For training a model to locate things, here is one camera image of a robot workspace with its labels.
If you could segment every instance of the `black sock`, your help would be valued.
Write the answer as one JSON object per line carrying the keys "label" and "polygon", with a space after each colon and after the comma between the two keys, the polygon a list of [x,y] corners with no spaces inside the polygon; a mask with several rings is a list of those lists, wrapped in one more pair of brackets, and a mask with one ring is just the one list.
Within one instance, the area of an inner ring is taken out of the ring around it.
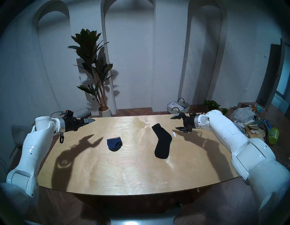
{"label": "black sock", "polygon": [[157,158],[167,159],[169,156],[169,148],[172,137],[160,126],[159,123],[155,124],[152,129],[158,137],[158,142],[154,154]]}

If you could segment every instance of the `wicker basket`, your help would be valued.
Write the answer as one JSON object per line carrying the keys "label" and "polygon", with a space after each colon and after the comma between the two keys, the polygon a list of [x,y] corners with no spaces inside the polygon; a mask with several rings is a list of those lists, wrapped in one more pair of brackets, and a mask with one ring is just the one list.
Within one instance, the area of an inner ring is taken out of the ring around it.
{"label": "wicker basket", "polygon": [[[179,113],[179,112],[184,112],[184,113],[187,113],[188,112],[188,110],[189,110],[189,107],[190,107],[190,104],[188,104],[187,102],[185,102],[184,101],[184,99],[183,99],[183,102],[182,101],[179,101],[181,98],[179,98],[177,101],[171,101],[171,102],[168,102],[167,103],[167,111],[170,113],[170,114],[176,114],[176,113]],[[179,110],[179,108],[177,108],[177,107],[173,107],[172,109],[171,108],[169,108],[168,107],[168,105],[169,104],[171,104],[171,103],[176,103],[176,104],[178,104],[178,105],[180,105],[180,106],[182,106],[183,108],[184,108],[184,110]]]}

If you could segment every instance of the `plastic bag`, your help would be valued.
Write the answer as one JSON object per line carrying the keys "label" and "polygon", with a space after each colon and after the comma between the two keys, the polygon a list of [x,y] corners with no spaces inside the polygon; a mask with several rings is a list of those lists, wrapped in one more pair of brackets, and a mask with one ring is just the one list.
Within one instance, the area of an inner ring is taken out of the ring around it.
{"label": "plastic bag", "polygon": [[231,114],[231,119],[235,118],[241,123],[251,123],[254,122],[254,115],[251,107],[239,108]]}
{"label": "plastic bag", "polygon": [[265,111],[265,108],[259,104],[255,104],[255,107],[258,109],[258,112],[264,112]]}

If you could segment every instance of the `papers in basket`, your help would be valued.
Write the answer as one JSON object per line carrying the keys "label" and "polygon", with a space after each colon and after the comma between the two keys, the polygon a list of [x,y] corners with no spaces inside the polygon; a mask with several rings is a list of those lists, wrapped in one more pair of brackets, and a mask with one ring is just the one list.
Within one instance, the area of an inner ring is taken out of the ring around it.
{"label": "papers in basket", "polygon": [[182,106],[176,104],[175,102],[170,103],[167,107],[170,108],[171,110],[174,110],[174,111],[178,111],[178,109],[176,109],[176,108],[173,109],[173,107],[179,108],[180,111],[184,110],[184,108]]}

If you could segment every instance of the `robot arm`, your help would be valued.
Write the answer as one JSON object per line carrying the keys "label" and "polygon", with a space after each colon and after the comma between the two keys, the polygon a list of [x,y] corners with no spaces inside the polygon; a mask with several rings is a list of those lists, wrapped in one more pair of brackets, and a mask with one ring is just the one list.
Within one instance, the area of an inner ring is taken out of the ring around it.
{"label": "robot arm", "polygon": [[232,154],[231,164],[245,184],[250,185],[263,221],[278,205],[290,187],[290,172],[276,161],[270,147],[258,138],[247,138],[220,111],[186,116],[176,114],[172,119],[183,119],[184,133],[192,129],[206,129]]}
{"label": "robot arm", "polygon": [[48,153],[53,136],[60,134],[60,142],[63,143],[64,132],[77,131],[79,127],[92,121],[94,119],[77,119],[69,110],[62,118],[49,116],[36,118],[35,126],[24,140],[20,162],[15,169],[8,173],[6,183],[15,184],[31,198],[38,199],[37,176],[39,167]]}

